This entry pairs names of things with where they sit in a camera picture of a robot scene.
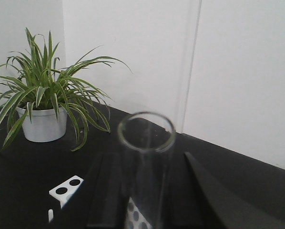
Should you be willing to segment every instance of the white flower pot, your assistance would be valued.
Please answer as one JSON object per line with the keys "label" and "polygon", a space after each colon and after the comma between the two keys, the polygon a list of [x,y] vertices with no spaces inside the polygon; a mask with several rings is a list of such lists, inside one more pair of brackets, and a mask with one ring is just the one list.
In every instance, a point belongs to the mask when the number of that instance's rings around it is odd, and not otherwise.
{"label": "white flower pot", "polygon": [[[25,109],[16,108],[19,116],[23,116]],[[27,140],[32,142],[50,142],[65,134],[67,112],[63,107],[59,107],[58,120],[54,109],[32,111],[32,122],[29,115],[26,116],[22,128]]]}

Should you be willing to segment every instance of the hole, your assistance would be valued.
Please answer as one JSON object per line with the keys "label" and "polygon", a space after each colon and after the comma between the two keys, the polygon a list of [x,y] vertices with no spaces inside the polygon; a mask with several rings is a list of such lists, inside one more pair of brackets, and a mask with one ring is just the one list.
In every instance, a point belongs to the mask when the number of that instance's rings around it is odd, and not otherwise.
{"label": "hole", "polygon": [[134,219],[135,221],[138,221],[138,219],[139,219],[138,211],[134,211],[134,213],[133,213],[133,219]]}
{"label": "hole", "polygon": [[71,186],[76,186],[76,185],[78,185],[78,184],[80,184],[80,180],[78,180],[78,179],[74,179],[74,180],[71,180],[71,181],[70,181],[70,185],[71,185]]}
{"label": "hole", "polygon": [[65,187],[60,187],[56,190],[56,193],[60,194],[60,195],[66,193],[66,192],[67,192],[67,188],[65,188]]}
{"label": "hole", "polygon": [[134,211],[134,204],[133,203],[128,203],[128,210]]}
{"label": "hole", "polygon": [[138,229],[148,229],[148,226],[145,222],[139,224]]}

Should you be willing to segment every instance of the potted plant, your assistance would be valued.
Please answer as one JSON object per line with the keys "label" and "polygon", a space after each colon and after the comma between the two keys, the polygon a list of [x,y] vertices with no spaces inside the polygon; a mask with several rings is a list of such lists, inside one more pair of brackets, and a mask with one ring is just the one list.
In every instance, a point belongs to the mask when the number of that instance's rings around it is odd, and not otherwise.
{"label": "potted plant", "polygon": [[[108,95],[74,75],[95,63],[110,67],[114,61],[126,64],[109,56],[83,60],[94,50],[92,49],[75,64],[56,69],[59,58],[54,57],[54,54],[59,43],[52,45],[51,32],[47,44],[44,39],[42,50],[35,41],[38,34],[32,36],[27,28],[25,32],[29,44],[28,54],[12,52],[15,55],[9,56],[7,62],[0,65],[0,68],[5,66],[15,69],[19,75],[17,78],[0,75],[0,84],[8,88],[7,91],[0,92],[0,124],[6,118],[8,131],[2,149],[10,145],[21,127],[25,137],[34,142],[48,142],[62,137],[66,130],[67,116],[72,121],[77,141],[77,147],[72,151],[84,146],[89,124],[110,132],[108,119],[94,106],[95,100],[104,103],[108,109],[104,101]],[[80,124],[83,125],[84,133],[81,139]]]}

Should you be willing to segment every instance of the spider plant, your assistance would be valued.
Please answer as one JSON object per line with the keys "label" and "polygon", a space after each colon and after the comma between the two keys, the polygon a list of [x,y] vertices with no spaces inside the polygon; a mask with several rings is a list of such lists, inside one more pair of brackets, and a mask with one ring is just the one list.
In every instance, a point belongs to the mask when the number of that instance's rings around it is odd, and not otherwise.
{"label": "spider plant", "polygon": [[[14,55],[9,56],[7,62],[0,65],[0,68],[10,67],[18,73],[18,77],[0,75],[0,84],[7,87],[6,91],[0,92],[0,101],[2,103],[0,104],[0,125],[5,117],[7,119],[7,136],[2,150],[14,140],[27,115],[32,121],[33,110],[54,109],[57,119],[58,108],[63,107],[66,110],[72,121],[77,142],[77,147],[72,151],[84,146],[89,125],[110,132],[108,119],[94,106],[93,102],[95,100],[104,103],[109,111],[104,101],[104,98],[108,98],[108,95],[93,84],[76,78],[74,75],[81,69],[95,63],[102,63],[110,67],[115,61],[126,64],[110,56],[98,56],[93,59],[83,60],[94,50],[92,49],[75,64],[67,68],[56,69],[56,62],[59,58],[54,57],[54,54],[59,43],[52,44],[51,32],[49,32],[47,43],[43,35],[32,36],[28,28],[25,29],[25,32],[29,44],[27,54],[11,52]],[[44,45],[42,50],[36,43],[37,36],[43,37]],[[18,118],[16,114],[16,107],[26,109],[21,118]],[[83,137],[80,138],[79,127],[81,125],[83,125]]]}

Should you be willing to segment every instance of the glass rim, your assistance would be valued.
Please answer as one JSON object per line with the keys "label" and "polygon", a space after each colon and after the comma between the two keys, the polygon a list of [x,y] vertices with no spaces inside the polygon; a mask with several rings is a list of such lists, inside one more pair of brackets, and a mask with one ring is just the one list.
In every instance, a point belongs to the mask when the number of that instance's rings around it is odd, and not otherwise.
{"label": "glass rim", "polygon": [[[123,135],[122,133],[122,129],[125,126],[125,124],[127,123],[127,121],[133,120],[136,116],[140,116],[140,115],[154,115],[157,117],[160,117],[162,119],[164,119],[170,126],[171,128],[171,134],[169,136],[169,138],[161,145],[156,146],[156,147],[138,147],[135,146],[133,144],[131,144]],[[167,149],[169,149],[169,147],[174,143],[175,141],[175,137],[176,137],[176,130],[174,128],[173,123],[171,122],[171,120],[169,118],[167,118],[166,116],[156,113],[156,112],[150,112],[150,111],[140,111],[140,112],[136,112],[133,114],[129,114],[127,116],[125,116],[120,123],[118,124],[118,128],[117,128],[117,134],[118,134],[118,138],[119,140],[125,144],[127,147],[129,147],[130,149],[136,150],[136,151],[140,151],[140,152],[148,152],[148,151],[156,151],[156,152],[163,152]]]}

